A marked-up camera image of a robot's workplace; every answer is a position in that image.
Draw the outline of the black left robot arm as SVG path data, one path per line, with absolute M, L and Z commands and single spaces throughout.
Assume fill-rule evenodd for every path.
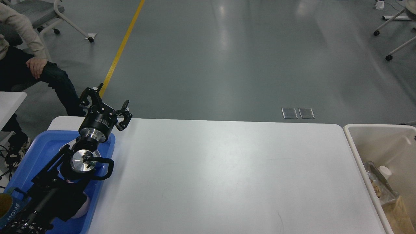
M 105 104 L 99 92 L 103 87 L 87 87 L 80 96 L 80 106 L 87 114 L 79 127 L 79 136 L 63 145 L 58 153 L 32 179 L 23 192 L 30 201 L 11 215 L 1 228 L 2 234 L 44 234 L 53 229 L 53 220 L 67 221 L 87 201 L 84 190 L 92 180 L 103 181 L 112 175 L 114 161 L 99 155 L 116 127 L 126 129 L 132 114 L 126 100 L 120 110 Z

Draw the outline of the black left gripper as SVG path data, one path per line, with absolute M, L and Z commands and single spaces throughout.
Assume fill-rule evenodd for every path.
M 126 129 L 133 117 L 128 108 L 129 100 L 117 111 L 105 107 L 99 94 L 103 86 L 104 83 L 100 83 L 98 87 L 87 87 L 79 98 L 79 106 L 86 110 L 86 116 L 78 129 L 79 135 L 93 138 L 99 143 L 108 140 L 114 126 L 119 131 Z

